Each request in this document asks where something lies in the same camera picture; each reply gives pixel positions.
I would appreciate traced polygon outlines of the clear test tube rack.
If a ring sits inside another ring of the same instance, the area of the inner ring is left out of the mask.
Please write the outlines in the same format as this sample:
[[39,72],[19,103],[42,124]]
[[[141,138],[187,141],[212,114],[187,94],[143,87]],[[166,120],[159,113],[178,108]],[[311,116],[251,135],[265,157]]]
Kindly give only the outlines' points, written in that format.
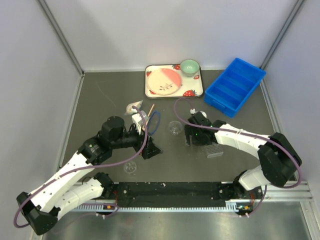
[[223,148],[221,147],[221,145],[217,143],[212,143],[211,145],[205,145],[202,148],[208,159],[220,157],[224,154]]

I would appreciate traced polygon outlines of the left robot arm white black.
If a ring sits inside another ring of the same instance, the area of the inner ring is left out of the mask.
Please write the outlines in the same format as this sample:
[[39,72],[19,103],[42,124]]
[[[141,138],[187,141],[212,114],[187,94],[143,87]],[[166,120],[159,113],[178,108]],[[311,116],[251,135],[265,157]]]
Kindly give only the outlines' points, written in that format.
[[113,150],[125,148],[133,148],[136,155],[145,160],[163,152],[136,123],[126,129],[121,117],[109,117],[97,135],[87,139],[55,175],[30,193],[22,192],[17,196],[19,211],[27,224],[40,236],[84,202],[99,197],[109,198],[113,194],[114,183],[103,172],[97,173],[83,186],[71,187],[94,168],[102,168]]

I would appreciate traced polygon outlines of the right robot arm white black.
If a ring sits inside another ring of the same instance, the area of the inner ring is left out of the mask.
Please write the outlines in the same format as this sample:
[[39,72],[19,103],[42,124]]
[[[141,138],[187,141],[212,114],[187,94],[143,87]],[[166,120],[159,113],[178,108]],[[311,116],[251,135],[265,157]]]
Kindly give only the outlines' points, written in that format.
[[191,109],[184,126],[187,145],[223,145],[249,154],[259,161],[253,169],[246,169],[232,184],[220,188],[227,199],[245,198],[253,189],[265,185],[283,188],[302,164],[302,160],[288,139],[281,133],[261,135],[248,132],[216,120],[211,122],[205,112]]

